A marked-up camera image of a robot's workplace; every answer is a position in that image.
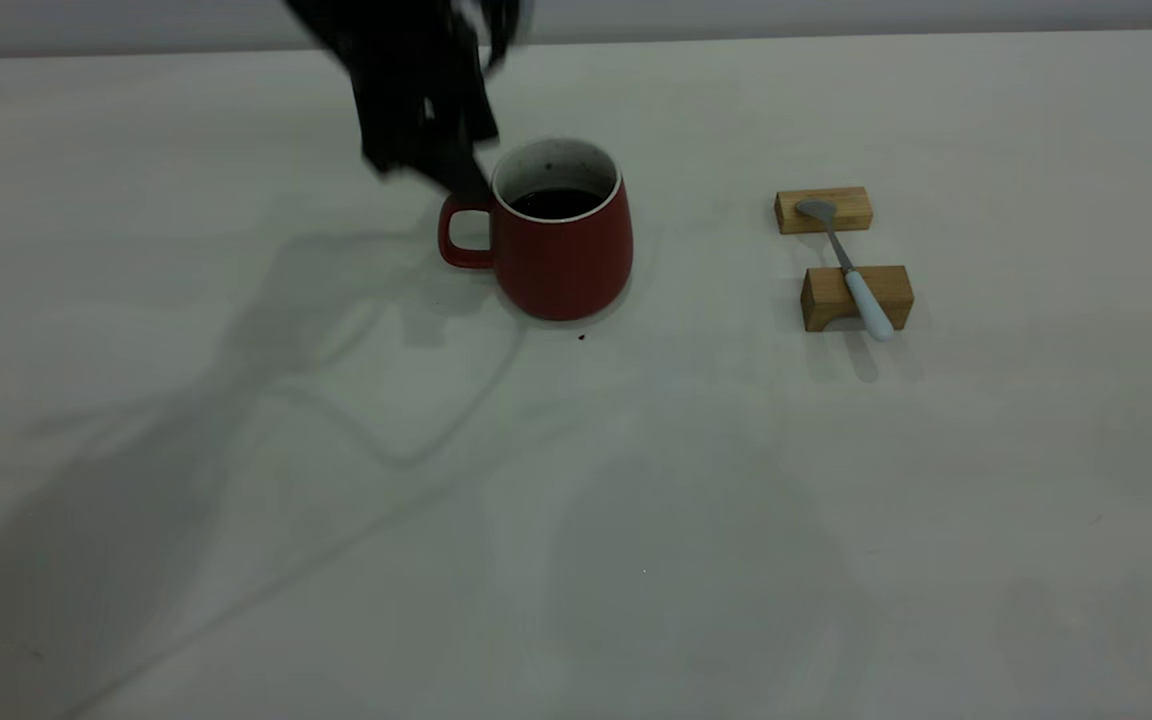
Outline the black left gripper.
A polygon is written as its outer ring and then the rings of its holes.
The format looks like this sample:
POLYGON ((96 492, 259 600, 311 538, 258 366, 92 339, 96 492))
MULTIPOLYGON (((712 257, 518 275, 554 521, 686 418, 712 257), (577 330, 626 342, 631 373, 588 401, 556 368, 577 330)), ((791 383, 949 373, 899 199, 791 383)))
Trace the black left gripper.
POLYGON ((454 199, 488 202, 475 145, 497 141, 479 36, 454 1, 288 1, 342 67, 362 159, 385 181, 426 177, 454 199))

